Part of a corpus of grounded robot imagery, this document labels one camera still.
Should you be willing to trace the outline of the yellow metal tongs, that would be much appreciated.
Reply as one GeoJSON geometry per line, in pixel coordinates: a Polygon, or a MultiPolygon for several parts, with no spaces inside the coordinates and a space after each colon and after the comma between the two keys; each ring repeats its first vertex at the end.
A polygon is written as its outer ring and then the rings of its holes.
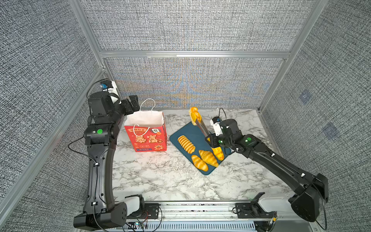
{"type": "Polygon", "coordinates": [[[208,145],[211,147],[211,148],[217,148],[217,147],[220,147],[219,146],[219,143],[218,143],[218,140],[217,140],[217,136],[215,135],[215,133],[211,133],[205,123],[203,122],[203,118],[201,116],[201,114],[199,113],[199,118],[197,120],[197,127],[201,130],[201,132],[203,133],[203,135],[205,136],[205,140],[206,142],[208,143],[208,145]]]}

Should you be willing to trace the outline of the red paper gift bag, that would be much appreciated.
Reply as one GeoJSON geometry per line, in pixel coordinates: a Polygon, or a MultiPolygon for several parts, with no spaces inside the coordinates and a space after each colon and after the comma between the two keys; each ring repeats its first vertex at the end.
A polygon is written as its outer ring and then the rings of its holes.
{"type": "Polygon", "coordinates": [[[143,110],[140,105],[139,111],[127,115],[124,128],[133,145],[135,152],[163,152],[167,150],[167,132],[165,118],[162,111],[156,111],[156,102],[150,110],[143,110]]]}

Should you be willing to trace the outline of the golden croissant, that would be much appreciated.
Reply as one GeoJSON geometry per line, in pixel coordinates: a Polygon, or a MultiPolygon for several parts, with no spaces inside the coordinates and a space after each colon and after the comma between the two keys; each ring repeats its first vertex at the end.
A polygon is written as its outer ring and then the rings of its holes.
{"type": "Polygon", "coordinates": [[[215,156],[212,152],[205,151],[205,150],[199,150],[199,155],[205,163],[207,163],[207,164],[209,164],[213,167],[218,167],[219,166],[219,164],[217,162],[217,159],[215,158],[215,156]]]}

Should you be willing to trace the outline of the long ridged bread loaf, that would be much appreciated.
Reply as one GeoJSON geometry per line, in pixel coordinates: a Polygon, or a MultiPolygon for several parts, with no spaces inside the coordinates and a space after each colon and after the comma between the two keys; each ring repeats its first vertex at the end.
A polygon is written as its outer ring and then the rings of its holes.
{"type": "Polygon", "coordinates": [[[188,154],[192,154],[196,150],[196,147],[193,145],[193,143],[184,135],[181,135],[177,139],[177,141],[180,144],[180,146],[184,149],[184,151],[187,152],[188,154]]]}

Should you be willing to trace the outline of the rectangular glazed bread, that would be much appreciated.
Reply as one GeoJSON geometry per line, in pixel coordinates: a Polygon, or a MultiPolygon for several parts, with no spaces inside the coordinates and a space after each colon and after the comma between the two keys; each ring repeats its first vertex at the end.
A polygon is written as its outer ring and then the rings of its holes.
{"type": "Polygon", "coordinates": [[[190,114],[192,124],[194,126],[196,126],[197,125],[196,122],[199,118],[198,108],[197,107],[191,107],[190,110],[189,110],[189,114],[190,114]]]}

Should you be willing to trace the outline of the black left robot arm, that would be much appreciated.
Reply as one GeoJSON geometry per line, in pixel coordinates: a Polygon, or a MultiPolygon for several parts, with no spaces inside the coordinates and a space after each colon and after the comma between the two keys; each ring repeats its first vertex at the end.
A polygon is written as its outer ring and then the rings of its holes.
{"type": "Polygon", "coordinates": [[[123,116],[140,110],[138,97],[127,99],[113,93],[97,92],[88,98],[90,115],[83,139],[89,158],[88,190],[83,212],[74,217],[76,229],[96,231],[123,227],[127,218],[144,216],[142,195],[115,202],[112,187],[113,161],[123,116]]]}

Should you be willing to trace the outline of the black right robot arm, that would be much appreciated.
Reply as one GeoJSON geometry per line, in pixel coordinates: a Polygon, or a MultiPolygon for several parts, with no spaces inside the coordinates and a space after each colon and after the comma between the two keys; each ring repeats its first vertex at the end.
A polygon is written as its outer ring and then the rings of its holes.
{"type": "Polygon", "coordinates": [[[288,202],[292,210],[302,219],[314,222],[325,211],[328,202],[328,179],[321,173],[313,175],[285,160],[252,134],[242,134],[234,119],[211,119],[214,133],[205,140],[211,148],[229,148],[242,154],[284,181],[294,195],[288,202]]]}

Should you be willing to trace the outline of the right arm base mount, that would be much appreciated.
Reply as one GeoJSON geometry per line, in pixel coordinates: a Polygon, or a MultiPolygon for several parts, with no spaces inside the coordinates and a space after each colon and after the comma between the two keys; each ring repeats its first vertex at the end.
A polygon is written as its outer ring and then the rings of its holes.
{"type": "Polygon", "coordinates": [[[276,216],[276,212],[266,212],[258,204],[259,199],[265,194],[265,192],[258,193],[253,200],[245,203],[236,203],[235,207],[232,209],[234,214],[240,219],[246,218],[273,218],[276,216]]]}

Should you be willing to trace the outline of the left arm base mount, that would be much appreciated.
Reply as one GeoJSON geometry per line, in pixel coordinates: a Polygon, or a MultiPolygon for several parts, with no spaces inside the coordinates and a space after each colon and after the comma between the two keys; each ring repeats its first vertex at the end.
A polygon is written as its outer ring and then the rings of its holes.
{"type": "Polygon", "coordinates": [[[128,219],[158,219],[159,204],[145,203],[141,194],[127,196],[124,202],[127,206],[128,219]]]}

